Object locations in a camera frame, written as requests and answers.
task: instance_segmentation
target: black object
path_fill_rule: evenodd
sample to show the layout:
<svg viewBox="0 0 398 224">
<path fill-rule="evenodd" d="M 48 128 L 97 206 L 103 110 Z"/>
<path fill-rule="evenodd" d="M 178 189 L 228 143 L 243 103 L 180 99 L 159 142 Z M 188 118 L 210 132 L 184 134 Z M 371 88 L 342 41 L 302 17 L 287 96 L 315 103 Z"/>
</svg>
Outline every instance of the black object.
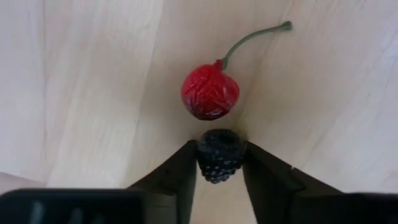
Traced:
<svg viewBox="0 0 398 224">
<path fill-rule="evenodd" d="M 243 165 L 246 143 L 229 129 L 212 129 L 198 142 L 197 160 L 202 176 L 213 184 L 227 181 Z"/>
<path fill-rule="evenodd" d="M 16 190 L 0 223 L 189 223 L 197 142 L 126 190 Z M 244 179 L 258 223 L 398 223 L 398 196 L 344 194 L 248 143 Z"/>
</svg>

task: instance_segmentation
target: black blackberry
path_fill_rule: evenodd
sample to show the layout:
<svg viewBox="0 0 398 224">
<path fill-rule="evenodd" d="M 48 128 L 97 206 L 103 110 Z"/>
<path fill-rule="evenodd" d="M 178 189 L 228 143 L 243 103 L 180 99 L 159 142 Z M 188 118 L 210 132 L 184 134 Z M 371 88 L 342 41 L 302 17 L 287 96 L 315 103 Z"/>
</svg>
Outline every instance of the black blackberry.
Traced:
<svg viewBox="0 0 398 224">
<path fill-rule="evenodd" d="M 218 184 L 240 169 L 246 143 L 228 129 L 212 129 L 198 141 L 197 158 L 201 174 L 207 181 Z"/>
</svg>

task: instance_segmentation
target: cherry stem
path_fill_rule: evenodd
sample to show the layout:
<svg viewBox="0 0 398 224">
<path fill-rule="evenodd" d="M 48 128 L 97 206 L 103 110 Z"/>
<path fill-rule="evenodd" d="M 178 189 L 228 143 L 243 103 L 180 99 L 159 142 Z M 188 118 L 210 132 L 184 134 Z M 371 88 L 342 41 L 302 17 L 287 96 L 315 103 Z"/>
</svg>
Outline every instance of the cherry stem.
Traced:
<svg viewBox="0 0 398 224">
<path fill-rule="evenodd" d="M 225 57 L 221 59 L 221 63 L 223 65 L 222 70 L 225 70 L 226 67 L 228 66 L 228 60 L 232 56 L 232 54 L 235 52 L 235 50 L 238 47 L 240 47 L 243 43 L 250 40 L 251 38 L 257 37 L 258 35 L 275 32 L 277 30 L 292 30 L 292 29 L 293 29 L 292 22 L 287 21 L 287 22 L 282 23 L 279 26 L 259 30 L 259 31 L 253 32 L 253 33 L 243 37 L 240 41 L 238 41 L 238 43 L 236 43 L 234 46 L 232 46 L 231 50 L 229 50 L 229 52 L 225 55 Z"/>
</svg>

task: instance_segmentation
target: toy cherry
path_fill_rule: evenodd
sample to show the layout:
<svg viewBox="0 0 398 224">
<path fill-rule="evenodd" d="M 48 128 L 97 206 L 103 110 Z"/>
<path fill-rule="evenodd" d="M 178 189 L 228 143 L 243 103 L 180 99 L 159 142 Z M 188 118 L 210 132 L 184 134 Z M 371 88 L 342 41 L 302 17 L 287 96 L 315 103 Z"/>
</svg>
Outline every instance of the toy cherry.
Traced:
<svg viewBox="0 0 398 224">
<path fill-rule="evenodd" d="M 282 25 L 249 34 L 238 43 L 222 59 L 213 65 L 200 65 L 185 79 L 181 96 L 186 109 L 199 120 L 212 121 L 226 115 L 239 98 L 239 87 L 236 82 L 223 73 L 228 60 L 234 51 L 247 40 L 258 35 L 277 30 L 292 30 L 290 21 Z"/>
</svg>

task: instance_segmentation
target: wooden surface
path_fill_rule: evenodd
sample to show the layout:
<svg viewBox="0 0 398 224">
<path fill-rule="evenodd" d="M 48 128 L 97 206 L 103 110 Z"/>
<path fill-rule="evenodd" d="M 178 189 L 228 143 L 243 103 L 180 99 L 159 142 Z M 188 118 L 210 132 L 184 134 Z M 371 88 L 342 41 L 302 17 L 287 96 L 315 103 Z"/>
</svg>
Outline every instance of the wooden surface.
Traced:
<svg viewBox="0 0 398 224">
<path fill-rule="evenodd" d="M 44 183 L 0 172 L 0 195 L 15 189 L 43 187 L 45 187 Z"/>
<path fill-rule="evenodd" d="M 125 187 L 210 128 L 344 191 L 398 192 L 398 2 L 0 1 L 0 172 L 49 187 Z M 237 106 L 183 108 L 190 70 L 257 37 L 226 71 Z M 198 177 L 192 223 L 254 223 L 241 172 Z"/>
</svg>

